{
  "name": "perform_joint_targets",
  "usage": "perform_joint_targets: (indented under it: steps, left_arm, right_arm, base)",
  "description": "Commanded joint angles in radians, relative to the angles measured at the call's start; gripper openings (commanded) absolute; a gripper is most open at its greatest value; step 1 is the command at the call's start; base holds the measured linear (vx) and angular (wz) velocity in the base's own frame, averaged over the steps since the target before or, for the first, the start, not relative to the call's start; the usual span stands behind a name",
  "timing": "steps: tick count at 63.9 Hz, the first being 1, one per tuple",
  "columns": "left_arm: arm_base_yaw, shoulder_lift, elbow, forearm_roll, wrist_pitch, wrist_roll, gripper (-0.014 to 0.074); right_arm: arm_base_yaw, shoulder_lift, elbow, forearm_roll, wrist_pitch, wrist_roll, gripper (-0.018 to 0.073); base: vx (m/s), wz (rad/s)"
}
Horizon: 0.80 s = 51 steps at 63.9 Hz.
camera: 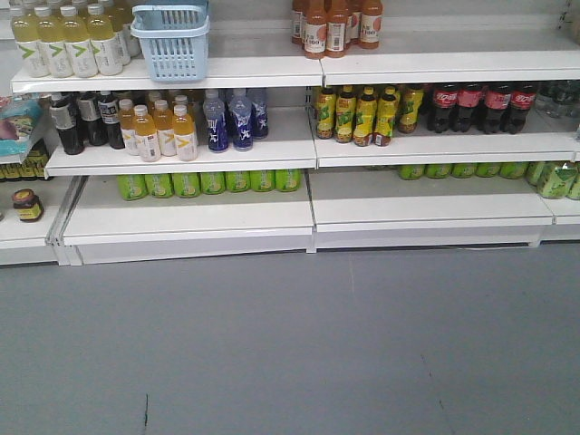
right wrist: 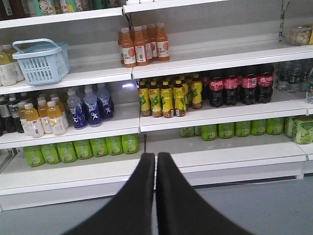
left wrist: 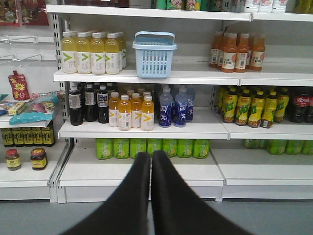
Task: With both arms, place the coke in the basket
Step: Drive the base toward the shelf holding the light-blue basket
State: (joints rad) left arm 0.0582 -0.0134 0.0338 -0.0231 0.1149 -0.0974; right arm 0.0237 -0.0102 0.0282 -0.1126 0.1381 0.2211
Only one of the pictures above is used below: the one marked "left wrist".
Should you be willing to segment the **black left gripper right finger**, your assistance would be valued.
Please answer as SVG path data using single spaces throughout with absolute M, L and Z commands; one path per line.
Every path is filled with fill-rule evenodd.
M 165 151 L 152 157 L 151 201 L 157 235 L 247 235 L 186 184 Z

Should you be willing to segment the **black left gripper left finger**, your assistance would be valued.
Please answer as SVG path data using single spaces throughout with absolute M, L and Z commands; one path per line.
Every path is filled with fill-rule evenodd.
M 137 154 L 128 174 L 112 195 L 64 235 L 146 235 L 150 155 Z

